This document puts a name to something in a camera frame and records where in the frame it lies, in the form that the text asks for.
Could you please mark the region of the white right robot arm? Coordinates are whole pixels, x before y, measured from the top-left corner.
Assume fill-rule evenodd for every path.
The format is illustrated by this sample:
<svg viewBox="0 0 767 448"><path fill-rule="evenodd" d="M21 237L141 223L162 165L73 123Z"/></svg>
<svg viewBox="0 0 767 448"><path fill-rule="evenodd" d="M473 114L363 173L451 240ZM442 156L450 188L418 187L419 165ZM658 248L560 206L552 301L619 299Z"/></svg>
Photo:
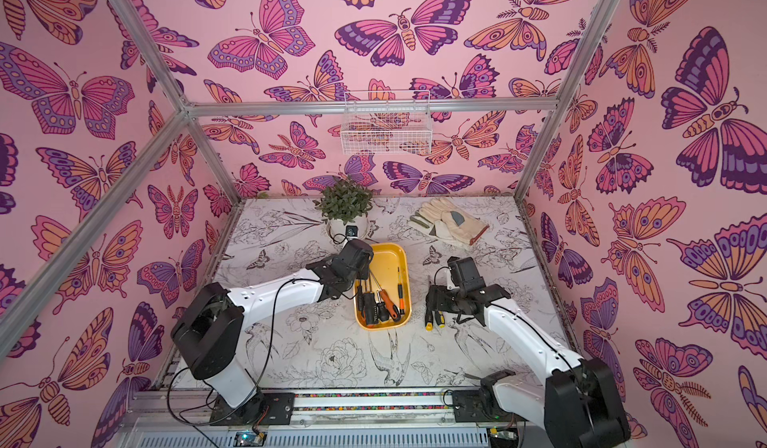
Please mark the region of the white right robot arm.
<svg viewBox="0 0 767 448"><path fill-rule="evenodd" d="M472 291L431 285L427 314L439 312L457 321L477 321L521 357L538 380L527 387L512 370L479 380L475 390L451 393L459 422L512 419L542 428L554 447L617 447L631 428L612 370L600 359L567 349L535 324L497 284Z"/></svg>

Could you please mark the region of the orange handled screwdriver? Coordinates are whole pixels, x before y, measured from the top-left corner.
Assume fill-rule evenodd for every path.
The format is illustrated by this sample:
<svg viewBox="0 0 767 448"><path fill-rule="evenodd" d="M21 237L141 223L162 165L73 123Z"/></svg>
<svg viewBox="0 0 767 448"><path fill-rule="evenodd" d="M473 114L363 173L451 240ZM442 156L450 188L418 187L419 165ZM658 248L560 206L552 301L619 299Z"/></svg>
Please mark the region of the orange handled screwdriver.
<svg viewBox="0 0 767 448"><path fill-rule="evenodd" d="M389 294L384 289L383 285L379 282L376 275L373 272L370 272L370 275L372 280L376 281L382 290L382 296L383 296L383 299L385 300L385 307L387 308L387 310L389 310L389 315L391 316L389 320L394 322L400 321L401 316L399 315L399 308L395 306L395 304L393 303L393 300L391 300L391 298L389 297Z"/></svg>

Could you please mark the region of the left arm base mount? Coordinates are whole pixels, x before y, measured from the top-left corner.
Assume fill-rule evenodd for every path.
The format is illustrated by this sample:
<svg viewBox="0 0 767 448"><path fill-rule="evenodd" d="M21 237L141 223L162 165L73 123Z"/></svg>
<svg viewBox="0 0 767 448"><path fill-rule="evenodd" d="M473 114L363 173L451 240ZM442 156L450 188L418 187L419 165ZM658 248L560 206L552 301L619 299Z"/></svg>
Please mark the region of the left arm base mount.
<svg viewBox="0 0 767 448"><path fill-rule="evenodd" d="M212 426L289 425L294 412L293 392L258 392L242 407L231 408L219 396L211 414Z"/></svg>

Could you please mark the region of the yellow plastic storage tray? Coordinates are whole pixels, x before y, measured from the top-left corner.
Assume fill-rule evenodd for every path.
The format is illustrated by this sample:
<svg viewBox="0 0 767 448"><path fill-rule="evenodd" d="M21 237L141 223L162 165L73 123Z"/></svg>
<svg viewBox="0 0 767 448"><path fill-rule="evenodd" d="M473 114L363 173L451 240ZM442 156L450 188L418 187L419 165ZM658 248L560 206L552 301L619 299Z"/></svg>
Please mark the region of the yellow plastic storage tray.
<svg viewBox="0 0 767 448"><path fill-rule="evenodd" d="M401 269L401 273L403 274L403 289L405 290L405 316L398 322L389 320L384 323L378 322L373 327L365 326L363 316L359 311L358 306L357 295L359 293L359 280L357 280L354 285L354 300L356 303L355 317L357 323L367 331L381 331L403 327L409 322L411 312L413 311L413 298L411 297L409 269L407 268L407 256L405 255L405 250L398 244L393 244L392 242L374 244L372 248L374 251L374 258L370 264L370 272L373 272L376 275L397 308L399 308L399 298L397 297L397 267ZM373 280L371 275L368 280L372 285Z"/></svg>

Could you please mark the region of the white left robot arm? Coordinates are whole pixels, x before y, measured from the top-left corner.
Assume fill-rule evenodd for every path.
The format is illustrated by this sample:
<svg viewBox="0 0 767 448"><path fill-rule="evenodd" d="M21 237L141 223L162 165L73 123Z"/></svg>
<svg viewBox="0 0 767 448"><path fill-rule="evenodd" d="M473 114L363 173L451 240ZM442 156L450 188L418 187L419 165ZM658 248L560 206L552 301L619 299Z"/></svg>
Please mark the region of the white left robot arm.
<svg viewBox="0 0 767 448"><path fill-rule="evenodd" d="M257 377L238 360L245 328L303 305L338 299L370 277L373 248L354 238L335 256L276 280L227 289L218 282L199 290L172 329L172 340L192 376L211 385L232 409L259 394Z"/></svg>

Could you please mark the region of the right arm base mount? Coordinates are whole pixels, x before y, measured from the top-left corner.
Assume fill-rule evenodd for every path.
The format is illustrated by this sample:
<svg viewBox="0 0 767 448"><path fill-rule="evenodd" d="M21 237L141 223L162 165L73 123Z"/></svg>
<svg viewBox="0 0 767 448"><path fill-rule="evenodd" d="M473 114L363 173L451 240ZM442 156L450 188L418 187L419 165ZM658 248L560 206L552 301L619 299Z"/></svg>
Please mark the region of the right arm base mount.
<svg viewBox="0 0 767 448"><path fill-rule="evenodd" d="M459 423L511 423L515 415L501 408L495 398L495 386L503 379L517 374L513 370L501 370L479 380L479 387L451 392L453 417Z"/></svg>

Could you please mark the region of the black yellow Deli screwdriver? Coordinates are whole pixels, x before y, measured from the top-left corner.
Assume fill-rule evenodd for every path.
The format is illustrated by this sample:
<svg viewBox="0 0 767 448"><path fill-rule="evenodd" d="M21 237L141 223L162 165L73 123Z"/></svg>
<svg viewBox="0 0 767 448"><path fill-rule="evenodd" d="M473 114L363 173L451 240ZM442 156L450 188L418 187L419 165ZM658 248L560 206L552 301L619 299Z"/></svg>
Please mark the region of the black yellow Deli screwdriver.
<svg viewBox="0 0 767 448"><path fill-rule="evenodd" d="M428 307L425 310L425 329L427 331L432 331L434 326L435 326L435 318L433 317L433 310Z"/></svg>

